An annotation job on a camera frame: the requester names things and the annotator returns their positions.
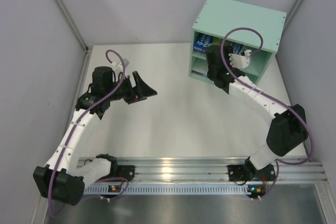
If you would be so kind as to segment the pale green booklet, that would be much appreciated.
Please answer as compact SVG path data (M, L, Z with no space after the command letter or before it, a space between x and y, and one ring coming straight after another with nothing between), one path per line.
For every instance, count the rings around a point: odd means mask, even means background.
M193 57L192 72L207 78L208 64L205 59Z

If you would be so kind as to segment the blue treehouse book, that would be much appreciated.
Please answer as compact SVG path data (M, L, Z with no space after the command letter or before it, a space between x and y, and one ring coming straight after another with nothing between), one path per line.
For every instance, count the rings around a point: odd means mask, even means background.
M213 45L213 36L207 35L207 34L199 34L199 36L196 38L196 40L193 43L193 50L196 52L200 52L202 54L205 53L205 49L208 46ZM236 42L231 42L231 41L225 41L224 46L232 46L233 53L234 54L240 54L243 50L244 45L236 43Z

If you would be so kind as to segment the green 104-storey treehouse book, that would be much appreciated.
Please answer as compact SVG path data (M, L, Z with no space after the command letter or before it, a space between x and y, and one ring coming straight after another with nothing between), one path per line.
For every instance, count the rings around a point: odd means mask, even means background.
M213 44L213 45L219 45L219 46L220 46L221 43L222 43L222 41L223 41L223 40L222 40L221 38L214 37L214 38L213 38L213 42L212 42L212 44Z

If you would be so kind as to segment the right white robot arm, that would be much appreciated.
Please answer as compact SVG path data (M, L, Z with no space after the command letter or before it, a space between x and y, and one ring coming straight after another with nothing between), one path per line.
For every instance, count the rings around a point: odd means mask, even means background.
M214 85L254 110L269 126L265 144L245 161L246 169L255 173L285 156L304 142L308 133L303 107L281 105L262 95L261 90L244 74L250 63L251 50L234 54L232 47L211 45L206 48L208 78Z

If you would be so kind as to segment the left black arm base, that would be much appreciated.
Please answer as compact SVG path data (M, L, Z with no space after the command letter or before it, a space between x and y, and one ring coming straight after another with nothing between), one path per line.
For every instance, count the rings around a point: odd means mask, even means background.
M115 168L113 168L109 174L99 178L98 181L103 179L122 177L130 182L133 180L134 176L135 176L134 165L118 165Z

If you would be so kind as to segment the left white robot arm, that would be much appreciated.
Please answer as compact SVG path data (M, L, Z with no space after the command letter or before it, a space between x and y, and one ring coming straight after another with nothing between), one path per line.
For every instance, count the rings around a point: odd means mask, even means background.
M84 190L102 178L120 175L118 161L109 154L99 154L89 164L77 164L93 130L101 122L112 101L124 100L127 104L143 101L157 95L137 71L130 76L111 67L96 67L87 92L80 96L75 111L60 144L43 167L36 167L34 181L42 197L76 205Z

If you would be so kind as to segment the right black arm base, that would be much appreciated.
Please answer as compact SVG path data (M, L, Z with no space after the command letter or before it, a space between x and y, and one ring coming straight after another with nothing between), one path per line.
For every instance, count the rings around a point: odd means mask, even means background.
M261 182L273 181L276 177L276 171L272 164L266 165L262 169L256 169L250 157L248 157L243 164L228 165L228 176L230 182L235 182L240 185L246 182Z

